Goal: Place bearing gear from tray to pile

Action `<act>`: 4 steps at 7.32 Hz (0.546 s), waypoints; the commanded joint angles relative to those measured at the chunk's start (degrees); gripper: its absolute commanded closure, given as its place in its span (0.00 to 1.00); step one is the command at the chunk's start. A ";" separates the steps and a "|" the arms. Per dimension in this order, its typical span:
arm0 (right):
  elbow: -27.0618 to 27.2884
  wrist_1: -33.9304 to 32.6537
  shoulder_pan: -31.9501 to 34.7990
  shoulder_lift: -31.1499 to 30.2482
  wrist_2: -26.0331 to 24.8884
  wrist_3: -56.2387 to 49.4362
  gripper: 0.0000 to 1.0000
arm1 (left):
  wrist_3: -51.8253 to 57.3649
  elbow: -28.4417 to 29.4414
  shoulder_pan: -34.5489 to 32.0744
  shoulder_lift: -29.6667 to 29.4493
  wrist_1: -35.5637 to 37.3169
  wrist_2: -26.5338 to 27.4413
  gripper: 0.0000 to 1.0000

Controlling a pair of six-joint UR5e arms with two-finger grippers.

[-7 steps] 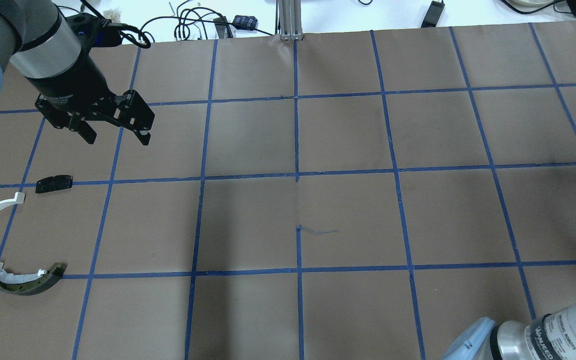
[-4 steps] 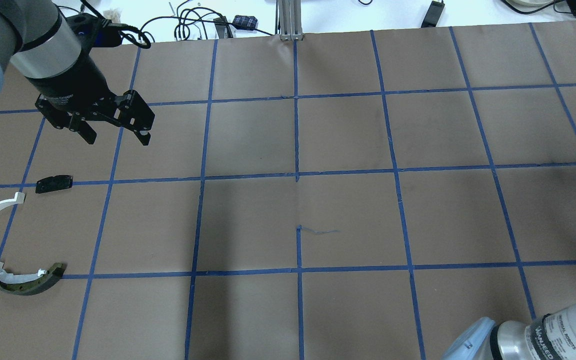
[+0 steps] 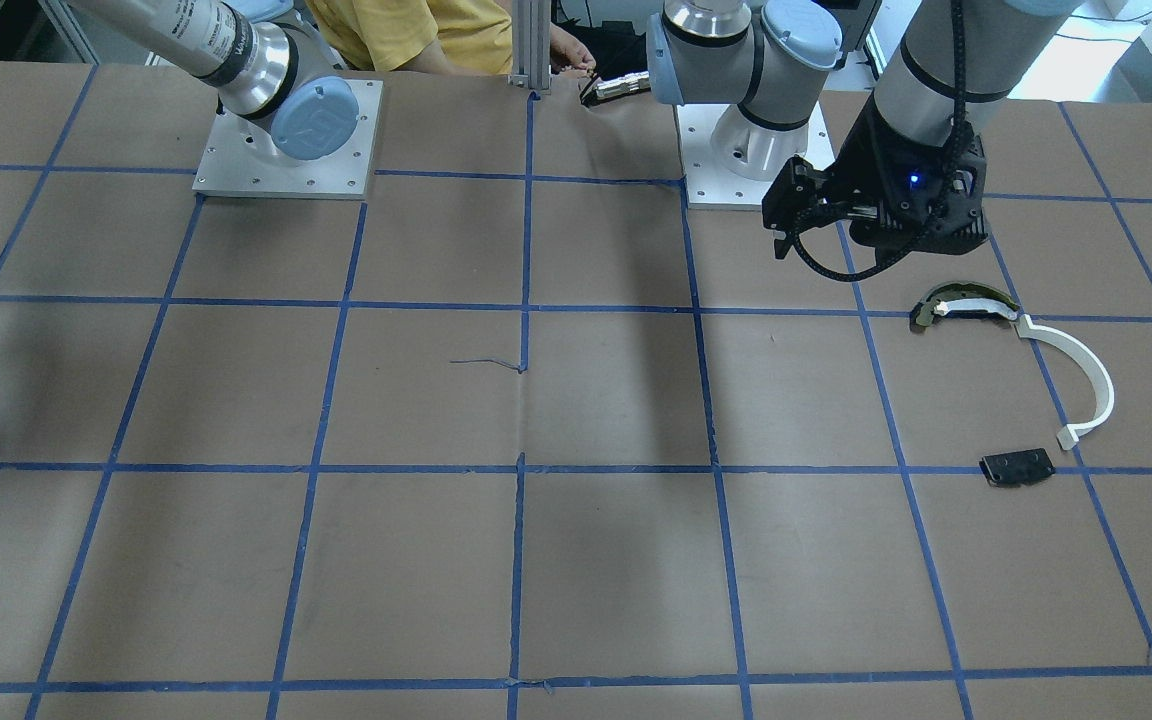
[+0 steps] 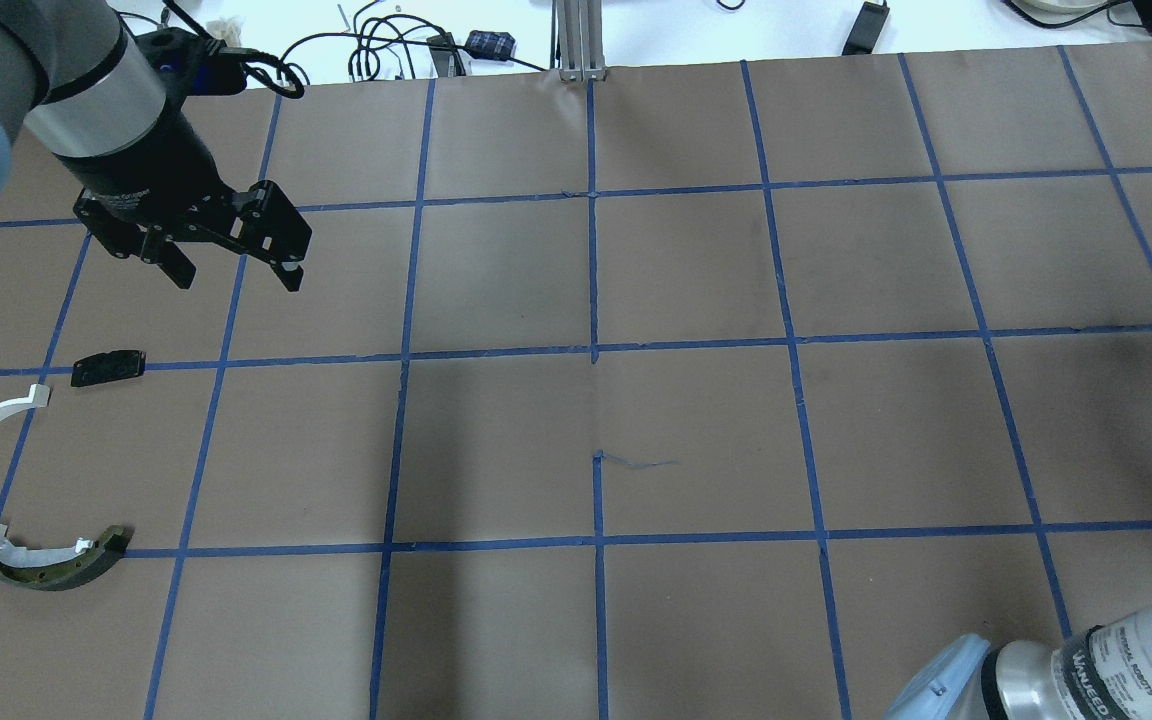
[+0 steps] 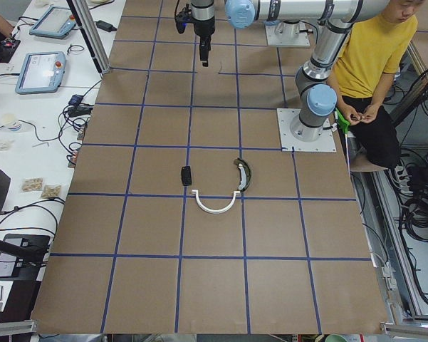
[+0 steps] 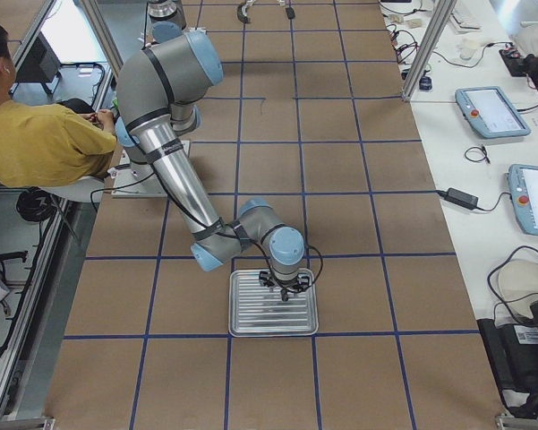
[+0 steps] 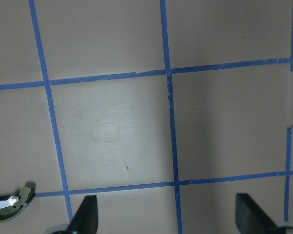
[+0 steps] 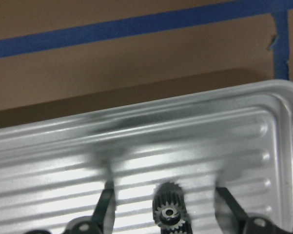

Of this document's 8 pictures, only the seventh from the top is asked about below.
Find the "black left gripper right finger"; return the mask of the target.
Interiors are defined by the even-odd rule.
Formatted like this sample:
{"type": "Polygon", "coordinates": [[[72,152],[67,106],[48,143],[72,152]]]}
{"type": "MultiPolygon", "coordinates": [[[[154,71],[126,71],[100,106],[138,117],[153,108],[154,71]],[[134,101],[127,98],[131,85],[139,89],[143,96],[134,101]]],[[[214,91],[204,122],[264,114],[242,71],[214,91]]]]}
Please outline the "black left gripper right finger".
{"type": "Polygon", "coordinates": [[[240,234],[284,233],[247,193],[236,194],[234,216],[240,234]]]}

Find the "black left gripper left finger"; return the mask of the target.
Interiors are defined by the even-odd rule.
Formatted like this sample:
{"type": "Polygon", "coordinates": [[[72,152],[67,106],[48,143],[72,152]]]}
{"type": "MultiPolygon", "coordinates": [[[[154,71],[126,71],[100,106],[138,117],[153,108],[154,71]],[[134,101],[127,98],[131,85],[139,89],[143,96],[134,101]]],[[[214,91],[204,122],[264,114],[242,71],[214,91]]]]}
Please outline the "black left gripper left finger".
{"type": "Polygon", "coordinates": [[[85,196],[69,224],[68,234],[96,234],[98,231],[98,201],[96,195],[85,196]]]}

